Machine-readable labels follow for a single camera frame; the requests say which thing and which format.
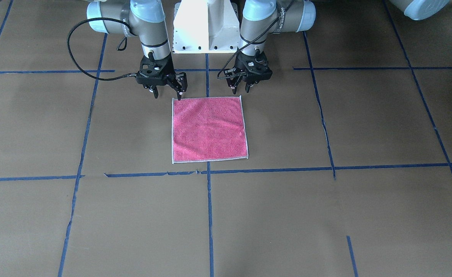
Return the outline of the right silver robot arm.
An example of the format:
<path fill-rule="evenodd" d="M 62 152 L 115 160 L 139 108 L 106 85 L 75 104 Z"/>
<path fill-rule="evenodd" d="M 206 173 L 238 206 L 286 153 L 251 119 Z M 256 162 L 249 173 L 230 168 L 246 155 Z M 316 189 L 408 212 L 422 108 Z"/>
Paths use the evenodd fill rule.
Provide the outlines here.
<path fill-rule="evenodd" d="M 160 0 L 105 0 L 90 2 L 86 16 L 100 33 L 121 34 L 140 39 L 143 57 L 136 82 L 159 96 L 158 86 L 170 86 L 180 100 L 187 90 L 187 76 L 176 73 Z"/>

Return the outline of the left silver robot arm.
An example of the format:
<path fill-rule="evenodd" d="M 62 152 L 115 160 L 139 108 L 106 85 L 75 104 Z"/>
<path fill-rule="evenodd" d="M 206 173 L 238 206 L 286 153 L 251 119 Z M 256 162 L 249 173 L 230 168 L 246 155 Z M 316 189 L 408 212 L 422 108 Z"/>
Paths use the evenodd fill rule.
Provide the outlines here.
<path fill-rule="evenodd" d="M 254 84 L 272 77 L 264 52 L 270 33 L 304 32 L 316 19 L 316 8 L 310 0 L 247 0 L 239 32 L 239 44 L 230 69 L 223 66 L 217 79 L 226 80 L 233 94 L 242 82 L 249 92 Z"/>

